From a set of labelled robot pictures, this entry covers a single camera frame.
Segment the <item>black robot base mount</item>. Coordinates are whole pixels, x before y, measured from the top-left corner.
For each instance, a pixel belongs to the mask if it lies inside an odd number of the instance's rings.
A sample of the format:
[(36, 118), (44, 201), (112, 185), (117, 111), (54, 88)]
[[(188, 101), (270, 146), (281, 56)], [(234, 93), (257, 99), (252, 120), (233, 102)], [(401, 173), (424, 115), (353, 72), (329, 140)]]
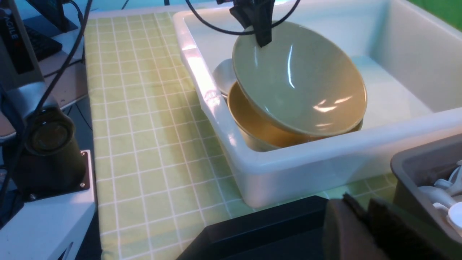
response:
[(87, 158), (76, 142), (74, 123), (59, 108), (50, 87), (43, 81), (21, 86), (2, 82), (1, 111), (16, 131), (3, 147), (7, 175), (1, 201), (10, 181), (26, 202), (88, 187)]

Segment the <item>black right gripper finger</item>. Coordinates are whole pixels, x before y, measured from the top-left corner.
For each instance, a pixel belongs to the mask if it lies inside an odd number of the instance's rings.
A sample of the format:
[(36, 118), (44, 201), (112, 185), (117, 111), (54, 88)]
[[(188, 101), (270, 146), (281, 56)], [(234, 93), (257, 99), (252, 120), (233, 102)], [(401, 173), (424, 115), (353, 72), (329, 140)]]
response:
[(349, 194), (327, 202), (325, 260), (460, 260), (461, 243), (383, 199), (368, 208)]

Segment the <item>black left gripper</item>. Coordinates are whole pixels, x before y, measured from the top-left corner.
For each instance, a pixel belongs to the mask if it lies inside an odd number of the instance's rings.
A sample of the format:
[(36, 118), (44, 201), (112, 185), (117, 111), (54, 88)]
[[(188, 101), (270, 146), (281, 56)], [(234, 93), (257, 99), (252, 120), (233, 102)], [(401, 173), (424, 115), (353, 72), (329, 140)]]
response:
[(260, 48), (272, 41), (272, 16), (275, 0), (218, 0), (221, 5), (231, 2), (230, 14), (246, 29), (253, 26)]

